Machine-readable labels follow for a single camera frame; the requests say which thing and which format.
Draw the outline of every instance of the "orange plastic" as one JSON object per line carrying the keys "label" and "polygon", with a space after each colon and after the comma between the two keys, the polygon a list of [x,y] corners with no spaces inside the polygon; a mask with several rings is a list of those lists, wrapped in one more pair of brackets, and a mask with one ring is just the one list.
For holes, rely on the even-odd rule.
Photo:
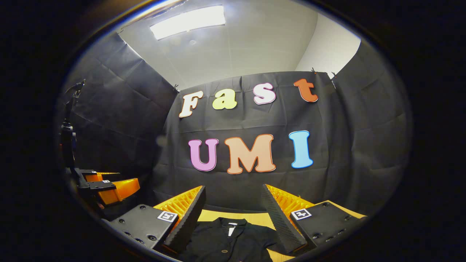
{"label": "orange plastic", "polygon": [[118,173],[108,173],[108,172],[97,172],[95,175],[86,175],[85,179],[87,182],[97,182],[97,181],[102,181],[102,175],[107,175],[107,174],[118,174]]}
{"label": "orange plastic", "polygon": [[131,196],[139,190],[139,181],[137,178],[112,182],[116,189],[100,191],[99,196],[102,201],[108,205]]}
{"label": "orange plastic", "polygon": [[188,210],[189,206],[192,204],[192,202],[196,198],[201,188],[202,186],[198,186],[189,191],[181,193],[175,197],[168,199],[167,201],[164,201],[154,206],[154,208],[167,211],[167,212],[177,213],[178,221],[173,227],[175,228],[178,225],[178,223],[181,221],[183,216],[185,215],[186,211]]}
{"label": "orange plastic", "polygon": [[287,216],[288,220],[296,228],[296,230],[298,230],[298,228],[296,227],[296,225],[293,223],[293,221],[290,218],[291,212],[304,209],[304,208],[313,207],[315,205],[309,201],[306,201],[300,197],[292,195],[276,187],[273,187],[267,184],[266,186],[268,190],[270,191],[270,193],[272,194],[272,196],[275,198],[275,201],[277,201],[283,213]]}

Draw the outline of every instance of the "black cloth wall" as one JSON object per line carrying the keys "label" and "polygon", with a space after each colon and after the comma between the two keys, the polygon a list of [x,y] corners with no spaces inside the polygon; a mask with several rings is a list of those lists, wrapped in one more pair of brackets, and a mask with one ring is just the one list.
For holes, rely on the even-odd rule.
{"label": "black cloth wall", "polygon": [[[167,144],[153,169],[155,202],[199,185],[206,186],[207,209],[257,212],[263,183],[299,195],[311,202],[331,200],[371,215],[387,200],[400,180],[407,162],[411,137],[408,104],[403,85],[368,45],[334,79],[326,73],[277,72],[234,77],[182,90],[165,123]],[[293,83],[305,78],[319,96],[304,101]],[[252,89],[271,83],[272,103],[257,105]],[[233,89],[238,105],[215,110],[214,95]],[[183,96],[202,90],[196,109],[179,118]],[[310,133],[308,147],[312,166],[294,169],[293,131]],[[228,174],[226,138],[240,137],[249,149],[260,134],[272,134],[272,172],[243,171]],[[199,139],[201,161],[208,161],[205,140],[216,138],[217,164],[208,172],[193,167],[188,141]]]}
{"label": "black cloth wall", "polygon": [[[118,34],[90,47],[64,88],[84,78],[70,117],[77,138],[76,166],[136,177],[143,187],[160,152],[156,138],[178,92]],[[59,111],[70,96],[61,98]],[[127,211],[135,204],[125,201],[114,209]]]}

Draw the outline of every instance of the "ceiling light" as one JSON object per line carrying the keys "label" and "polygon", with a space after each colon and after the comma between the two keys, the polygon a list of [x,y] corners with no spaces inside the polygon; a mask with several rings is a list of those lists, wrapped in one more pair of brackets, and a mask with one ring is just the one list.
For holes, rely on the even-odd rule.
{"label": "ceiling light", "polygon": [[213,6],[173,16],[150,26],[150,29],[155,38],[160,40],[189,30],[220,25],[225,25],[223,6]]}

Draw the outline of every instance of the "blue letter i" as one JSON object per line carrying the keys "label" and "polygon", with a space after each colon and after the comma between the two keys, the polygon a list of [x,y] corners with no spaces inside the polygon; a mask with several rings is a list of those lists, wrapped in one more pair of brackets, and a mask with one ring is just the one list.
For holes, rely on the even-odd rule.
{"label": "blue letter i", "polygon": [[295,161],[291,164],[293,168],[304,168],[311,166],[314,161],[309,158],[308,137],[309,131],[291,132],[288,136],[295,146]]}

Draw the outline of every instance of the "purple letter u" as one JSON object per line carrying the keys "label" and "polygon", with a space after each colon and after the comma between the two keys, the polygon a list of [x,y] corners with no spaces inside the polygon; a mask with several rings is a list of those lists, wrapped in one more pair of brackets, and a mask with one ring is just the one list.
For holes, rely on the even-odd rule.
{"label": "purple letter u", "polygon": [[199,156],[199,147],[202,144],[201,140],[191,140],[188,142],[191,148],[191,163],[200,171],[211,171],[217,164],[217,153],[216,148],[219,143],[218,139],[211,138],[206,140],[206,145],[209,147],[209,162],[207,164],[202,163]]}

